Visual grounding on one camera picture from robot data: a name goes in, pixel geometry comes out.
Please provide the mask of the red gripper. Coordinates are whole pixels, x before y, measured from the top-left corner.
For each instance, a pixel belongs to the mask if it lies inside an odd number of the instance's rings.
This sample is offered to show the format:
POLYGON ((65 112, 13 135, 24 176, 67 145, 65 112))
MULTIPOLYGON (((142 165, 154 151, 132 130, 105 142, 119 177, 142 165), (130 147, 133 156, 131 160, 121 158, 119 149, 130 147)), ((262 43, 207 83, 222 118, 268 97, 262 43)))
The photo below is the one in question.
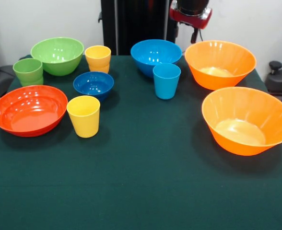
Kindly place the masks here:
POLYGON ((178 23, 184 23, 194 27, 194 32, 192 33, 190 41, 194 44, 197 41, 199 29, 204 29, 209 22, 212 16, 212 8, 206 8, 200 15, 189 16, 181 13, 176 6, 171 6, 169 9, 169 15, 172 20, 177 22, 175 23, 175 39, 177 39, 179 32, 178 23))

